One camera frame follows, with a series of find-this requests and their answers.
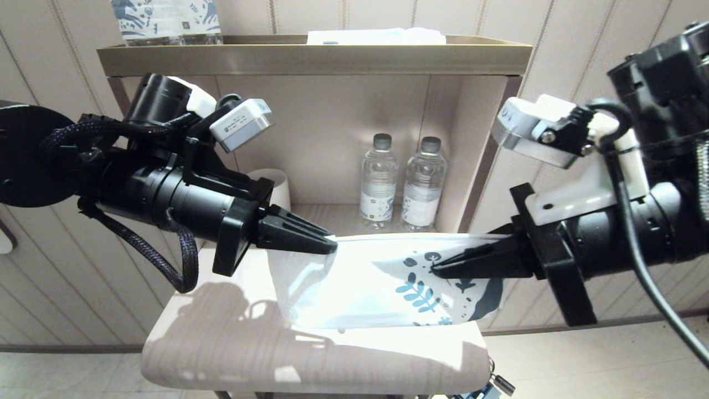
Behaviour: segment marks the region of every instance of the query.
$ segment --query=plastic water bottle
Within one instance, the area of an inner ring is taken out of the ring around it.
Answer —
[[[224,44],[215,0],[173,0],[187,45]]]
[[[433,226],[448,168],[440,154],[441,140],[424,137],[406,164],[401,218],[406,231],[428,231]]]
[[[362,161],[362,194],[359,213],[364,224],[381,229],[391,223],[396,194],[398,165],[391,153],[391,136],[374,135],[374,148],[367,151]]]
[[[182,26],[172,0],[111,0],[127,45],[181,45]]]

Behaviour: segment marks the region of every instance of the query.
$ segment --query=white tile floor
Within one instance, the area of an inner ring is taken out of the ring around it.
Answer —
[[[706,317],[689,320],[709,341]],[[487,337],[515,399],[707,398],[709,372],[665,323]],[[238,393],[235,398],[252,398]],[[289,399],[308,395],[288,395]],[[215,399],[209,391],[157,386],[140,375],[139,354],[0,353],[0,398]]]

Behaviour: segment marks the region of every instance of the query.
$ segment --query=stool seat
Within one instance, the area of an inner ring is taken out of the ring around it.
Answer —
[[[465,393],[489,379],[477,324],[309,329],[280,315],[266,251],[250,249],[231,278],[199,252],[199,281],[175,293],[143,348],[161,386],[287,393]]]

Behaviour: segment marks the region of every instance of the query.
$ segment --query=white plastic bag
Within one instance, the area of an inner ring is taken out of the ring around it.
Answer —
[[[283,317],[313,328],[459,324],[493,312],[501,279],[446,280],[433,263],[497,241],[490,234],[372,234],[336,238],[337,252],[268,250]]]

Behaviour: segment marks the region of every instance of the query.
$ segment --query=bottle label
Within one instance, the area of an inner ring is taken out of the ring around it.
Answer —
[[[221,33],[214,0],[176,0],[185,35]]]
[[[384,222],[391,219],[394,210],[394,195],[374,198],[362,192],[359,198],[359,213],[367,220]]]
[[[430,226],[436,217],[441,189],[429,190],[406,186],[401,205],[401,218],[414,226]]]
[[[177,10],[171,0],[111,0],[124,39],[179,36]]]

